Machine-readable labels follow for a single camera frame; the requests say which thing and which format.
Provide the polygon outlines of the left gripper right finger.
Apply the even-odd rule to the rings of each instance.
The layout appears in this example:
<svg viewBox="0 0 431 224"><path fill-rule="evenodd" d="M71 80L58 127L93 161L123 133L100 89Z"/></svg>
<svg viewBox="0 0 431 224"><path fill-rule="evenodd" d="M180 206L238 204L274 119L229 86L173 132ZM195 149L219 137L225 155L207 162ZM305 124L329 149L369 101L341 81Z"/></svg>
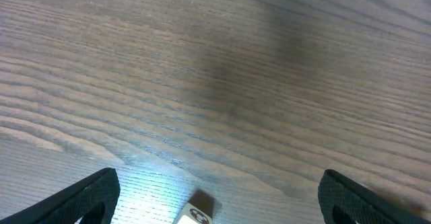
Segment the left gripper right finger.
<svg viewBox="0 0 431 224"><path fill-rule="evenodd" d="M335 170L325 170L318 201L326 224L430 224Z"/></svg>

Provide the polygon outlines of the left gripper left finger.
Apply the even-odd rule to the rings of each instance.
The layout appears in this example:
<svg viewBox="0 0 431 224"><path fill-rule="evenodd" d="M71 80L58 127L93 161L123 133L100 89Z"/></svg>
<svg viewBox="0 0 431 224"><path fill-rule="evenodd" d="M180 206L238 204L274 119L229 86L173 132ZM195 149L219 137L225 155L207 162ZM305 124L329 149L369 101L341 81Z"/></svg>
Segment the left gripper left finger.
<svg viewBox="0 0 431 224"><path fill-rule="evenodd" d="M116 170L106 167L1 224L110 224L120 190Z"/></svg>

